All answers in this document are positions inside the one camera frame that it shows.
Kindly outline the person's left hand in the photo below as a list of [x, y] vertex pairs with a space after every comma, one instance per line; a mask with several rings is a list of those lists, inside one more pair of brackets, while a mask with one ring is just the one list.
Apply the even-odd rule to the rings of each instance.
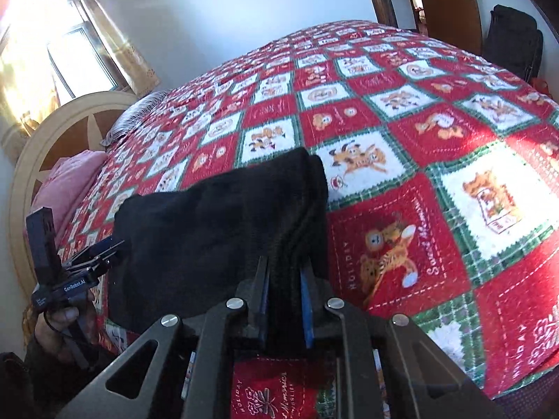
[[85, 339], [97, 346], [97, 314], [93, 304], [94, 294], [87, 291], [87, 300], [83, 308], [68, 307], [55, 312], [42, 313], [36, 323], [34, 335], [37, 342], [49, 356], [62, 363], [74, 361], [74, 356], [64, 341], [63, 332], [80, 318], [84, 319]]

